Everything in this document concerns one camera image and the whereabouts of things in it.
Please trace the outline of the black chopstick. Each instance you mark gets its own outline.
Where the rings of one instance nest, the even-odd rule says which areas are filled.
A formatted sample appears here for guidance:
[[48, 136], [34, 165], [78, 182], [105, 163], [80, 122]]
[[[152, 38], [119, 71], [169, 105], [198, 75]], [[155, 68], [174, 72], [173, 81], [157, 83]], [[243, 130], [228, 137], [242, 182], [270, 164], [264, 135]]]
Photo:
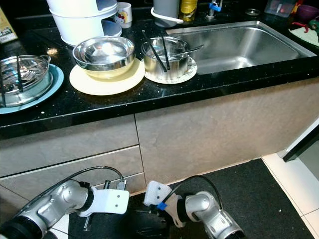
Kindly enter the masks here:
[[23, 84], [22, 84], [22, 73], [20, 70], [20, 57], [19, 55], [16, 56], [16, 75], [17, 75], [17, 80], [16, 84], [18, 85], [18, 90], [20, 93], [23, 93]]
[[155, 48], [154, 48], [154, 46], [153, 46], [153, 40], [146, 35], [146, 31], [145, 31], [145, 30], [142, 30], [142, 34], [144, 35], [144, 37], [145, 37], [146, 39], [148, 39], [148, 43], [149, 43], [149, 45], [150, 45], [150, 50], [152, 50], [152, 52], [154, 53], [155, 58], [156, 58], [157, 61], [159, 62], [159, 65], [161, 66], [162, 70], [163, 70], [164, 72], [167, 72], [166, 65], [164, 65], [164, 63], [162, 63], [162, 61], [161, 61], [161, 59], [160, 59], [160, 57], [159, 57], [157, 51], [155, 50]]
[[166, 47], [166, 41], [165, 41], [164, 35], [165, 35], [164, 33], [160, 32], [162, 47], [164, 49], [164, 57], [165, 57], [165, 61], [166, 61], [166, 67], [167, 67], [167, 70], [170, 70], [168, 48]]

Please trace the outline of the yellow tea tin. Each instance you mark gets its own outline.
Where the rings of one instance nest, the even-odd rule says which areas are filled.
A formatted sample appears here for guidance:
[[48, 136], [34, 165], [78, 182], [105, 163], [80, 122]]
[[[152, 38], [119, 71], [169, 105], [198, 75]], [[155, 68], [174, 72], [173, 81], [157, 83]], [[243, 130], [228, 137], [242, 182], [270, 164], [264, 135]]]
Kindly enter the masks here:
[[0, 8], [0, 43], [7, 43], [18, 39], [2, 8]]

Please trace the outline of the pale yellow plate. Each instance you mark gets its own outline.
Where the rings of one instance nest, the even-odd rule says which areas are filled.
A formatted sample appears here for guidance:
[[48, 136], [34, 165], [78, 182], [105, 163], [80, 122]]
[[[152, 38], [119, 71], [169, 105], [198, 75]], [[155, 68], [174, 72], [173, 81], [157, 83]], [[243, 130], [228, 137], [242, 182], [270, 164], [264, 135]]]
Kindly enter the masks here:
[[81, 93], [107, 96], [134, 88], [142, 81], [144, 74], [145, 66], [139, 59], [122, 75], [105, 79], [91, 77], [80, 66], [74, 66], [70, 73], [70, 84]]

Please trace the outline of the steel bowl yellow base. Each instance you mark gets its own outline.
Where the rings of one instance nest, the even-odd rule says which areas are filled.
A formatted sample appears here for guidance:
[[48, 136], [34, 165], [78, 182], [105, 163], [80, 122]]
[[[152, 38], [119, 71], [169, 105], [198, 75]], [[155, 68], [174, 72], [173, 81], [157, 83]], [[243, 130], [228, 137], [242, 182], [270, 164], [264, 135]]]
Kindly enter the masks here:
[[121, 36], [99, 36], [78, 43], [72, 55], [77, 65], [94, 78], [113, 78], [130, 70], [135, 44]]

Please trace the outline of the white round tiered rack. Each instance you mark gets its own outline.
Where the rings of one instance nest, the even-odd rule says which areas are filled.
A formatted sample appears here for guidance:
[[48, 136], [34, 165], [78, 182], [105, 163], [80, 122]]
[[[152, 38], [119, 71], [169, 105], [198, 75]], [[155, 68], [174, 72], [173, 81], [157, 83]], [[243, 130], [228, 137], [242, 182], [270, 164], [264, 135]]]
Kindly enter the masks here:
[[121, 36], [122, 27], [110, 20], [116, 0], [46, 0], [62, 41], [78, 45], [99, 36]]

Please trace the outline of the white printed mug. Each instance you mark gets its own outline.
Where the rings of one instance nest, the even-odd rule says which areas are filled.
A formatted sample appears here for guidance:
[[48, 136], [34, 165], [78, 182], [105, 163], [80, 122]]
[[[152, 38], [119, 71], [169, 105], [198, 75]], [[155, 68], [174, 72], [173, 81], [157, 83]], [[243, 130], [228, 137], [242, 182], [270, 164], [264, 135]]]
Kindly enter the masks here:
[[132, 27], [132, 5], [128, 2], [118, 2], [118, 11], [115, 16], [115, 21], [123, 29]]

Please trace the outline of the small deep steel bowl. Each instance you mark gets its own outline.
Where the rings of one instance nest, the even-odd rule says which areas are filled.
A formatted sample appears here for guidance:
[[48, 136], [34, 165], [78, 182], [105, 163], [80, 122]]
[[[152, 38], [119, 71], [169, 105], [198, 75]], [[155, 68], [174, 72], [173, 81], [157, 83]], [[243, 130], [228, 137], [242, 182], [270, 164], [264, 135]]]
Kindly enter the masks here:
[[[154, 53], [150, 50], [148, 42], [142, 44], [142, 52], [144, 54], [145, 71], [150, 72], [154, 77], [160, 77], [166, 80], [173, 80], [177, 77], [184, 75], [187, 72], [187, 64], [189, 55], [178, 55], [186, 50], [190, 49], [190, 45], [182, 39], [174, 37], [164, 37], [166, 41], [166, 47], [168, 48], [169, 65], [170, 70], [164, 72], [160, 66], [160, 63], [155, 58]], [[162, 63], [166, 65], [164, 57], [164, 49], [162, 47], [162, 41], [160, 37], [151, 38], [153, 40], [153, 46], [157, 51]]]

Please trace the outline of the white patterned plate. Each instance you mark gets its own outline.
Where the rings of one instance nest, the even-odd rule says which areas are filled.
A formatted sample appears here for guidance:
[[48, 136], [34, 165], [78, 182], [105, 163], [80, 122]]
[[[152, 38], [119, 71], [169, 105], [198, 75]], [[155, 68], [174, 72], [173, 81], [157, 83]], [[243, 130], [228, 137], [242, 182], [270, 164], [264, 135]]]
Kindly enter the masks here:
[[160, 77], [154, 77], [148, 71], [145, 72], [144, 77], [148, 78], [150, 81], [160, 83], [160, 84], [180, 84], [180, 83], [189, 81], [197, 73], [198, 66], [192, 57], [188, 58], [187, 66], [188, 66], [187, 72], [184, 75], [177, 77], [176, 79], [173, 79], [173, 80], [166, 80], [166, 79], [162, 79]]

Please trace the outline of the grey cylinder water filter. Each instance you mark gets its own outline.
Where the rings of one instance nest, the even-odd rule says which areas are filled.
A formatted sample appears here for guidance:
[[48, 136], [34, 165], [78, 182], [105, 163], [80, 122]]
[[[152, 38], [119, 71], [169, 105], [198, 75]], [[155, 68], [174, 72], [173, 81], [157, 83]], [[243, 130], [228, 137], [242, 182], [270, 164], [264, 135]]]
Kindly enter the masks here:
[[153, 0], [151, 14], [155, 18], [155, 25], [173, 27], [184, 21], [178, 18], [179, 0]]

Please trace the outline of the grey sink cabinet front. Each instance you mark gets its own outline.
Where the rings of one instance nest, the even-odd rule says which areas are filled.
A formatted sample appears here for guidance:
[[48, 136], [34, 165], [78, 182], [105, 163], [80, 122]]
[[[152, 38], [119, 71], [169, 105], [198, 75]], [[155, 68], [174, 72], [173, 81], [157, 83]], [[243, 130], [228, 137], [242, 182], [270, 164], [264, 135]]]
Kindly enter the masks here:
[[147, 182], [280, 152], [319, 118], [319, 77], [135, 115]]

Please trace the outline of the metal faucet blue clip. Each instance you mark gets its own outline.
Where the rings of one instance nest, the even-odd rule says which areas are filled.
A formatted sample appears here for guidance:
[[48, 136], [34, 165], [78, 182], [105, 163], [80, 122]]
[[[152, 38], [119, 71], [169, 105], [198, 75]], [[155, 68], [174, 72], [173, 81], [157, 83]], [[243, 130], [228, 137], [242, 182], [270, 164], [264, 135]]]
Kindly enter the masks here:
[[221, 12], [223, 7], [223, 0], [211, 0], [209, 3], [209, 12], [206, 14], [205, 18], [207, 20], [212, 20], [215, 18], [215, 14]]

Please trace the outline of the stainless steel sink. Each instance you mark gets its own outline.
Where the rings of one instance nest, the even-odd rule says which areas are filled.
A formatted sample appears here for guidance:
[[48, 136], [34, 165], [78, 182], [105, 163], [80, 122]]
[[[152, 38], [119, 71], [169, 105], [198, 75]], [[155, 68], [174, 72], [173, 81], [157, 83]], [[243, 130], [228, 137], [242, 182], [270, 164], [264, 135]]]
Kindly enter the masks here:
[[260, 21], [169, 29], [167, 33], [191, 46], [203, 46], [192, 54], [199, 75], [315, 55]]

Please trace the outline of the black floor mat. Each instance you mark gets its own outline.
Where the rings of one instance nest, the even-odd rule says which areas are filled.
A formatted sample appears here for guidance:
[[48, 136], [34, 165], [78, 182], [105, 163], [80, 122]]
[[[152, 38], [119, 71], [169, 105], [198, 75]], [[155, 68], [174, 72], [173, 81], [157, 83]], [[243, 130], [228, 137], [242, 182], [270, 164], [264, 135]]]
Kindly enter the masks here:
[[[293, 203], [271, 175], [261, 159], [207, 173], [204, 178], [185, 182], [179, 194], [212, 191], [215, 184], [225, 210], [245, 232], [246, 239], [315, 239]], [[142, 205], [143, 194], [130, 198], [125, 215], [98, 214], [85, 231], [85, 219], [72, 214], [68, 232], [49, 232], [45, 239], [139, 239], [138, 231], [148, 227], [160, 239], [207, 239], [203, 226], [189, 222], [182, 229], [166, 224], [148, 214]]]

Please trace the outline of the clear container with sponge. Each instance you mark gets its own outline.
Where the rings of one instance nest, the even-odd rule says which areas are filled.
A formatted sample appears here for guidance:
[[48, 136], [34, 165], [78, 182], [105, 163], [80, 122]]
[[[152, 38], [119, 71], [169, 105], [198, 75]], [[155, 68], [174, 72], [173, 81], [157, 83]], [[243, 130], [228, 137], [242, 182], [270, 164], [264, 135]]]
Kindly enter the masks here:
[[264, 13], [275, 14], [280, 17], [289, 17], [297, 0], [268, 0]]

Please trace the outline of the black cabinet side panel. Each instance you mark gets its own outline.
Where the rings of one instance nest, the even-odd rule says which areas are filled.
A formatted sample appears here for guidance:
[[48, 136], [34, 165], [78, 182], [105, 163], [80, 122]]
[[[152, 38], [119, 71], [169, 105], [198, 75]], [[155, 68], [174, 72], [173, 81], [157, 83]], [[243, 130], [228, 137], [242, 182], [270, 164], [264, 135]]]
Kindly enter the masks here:
[[283, 161], [288, 162], [296, 159], [317, 141], [319, 141], [319, 125], [306, 134], [296, 146], [288, 150], [282, 157]]

